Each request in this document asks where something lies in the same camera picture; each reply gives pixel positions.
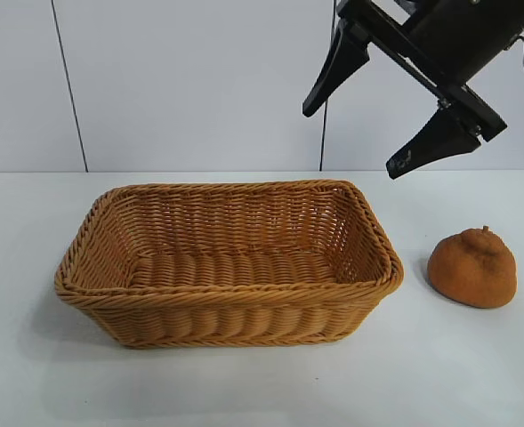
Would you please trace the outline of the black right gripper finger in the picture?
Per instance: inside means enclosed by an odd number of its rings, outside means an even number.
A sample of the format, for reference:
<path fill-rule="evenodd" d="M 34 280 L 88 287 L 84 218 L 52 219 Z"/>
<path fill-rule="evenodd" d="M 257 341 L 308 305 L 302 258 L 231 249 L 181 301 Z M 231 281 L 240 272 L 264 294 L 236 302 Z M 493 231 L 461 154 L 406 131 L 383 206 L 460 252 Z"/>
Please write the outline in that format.
<path fill-rule="evenodd" d="M 329 96 L 369 61 L 369 34 L 349 20 L 339 20 L 323 67 L 302 103 L 302 113 L 313 116 Z"/>
<path fill-rule="evenodd" d="M 469 154 L 480 147 L 478 135 L 455 109 L 439 109 L 423 128 L 386 162 L 393 179 L 447 157 Z"/>

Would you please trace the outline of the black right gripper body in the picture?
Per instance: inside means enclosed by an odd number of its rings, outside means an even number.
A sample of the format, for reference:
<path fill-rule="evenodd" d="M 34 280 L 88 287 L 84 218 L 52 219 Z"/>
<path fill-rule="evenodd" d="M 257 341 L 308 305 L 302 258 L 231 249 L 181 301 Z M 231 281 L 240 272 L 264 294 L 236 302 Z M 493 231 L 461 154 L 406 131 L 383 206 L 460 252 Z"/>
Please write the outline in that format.
<path fill-rule="evenodd" d="M 337 14 L 485 141 L 506 123 L 467 83 L 524 32 L 524 1 L 426 1 L 398 24 L 372 1 L 342 1 Z"/>

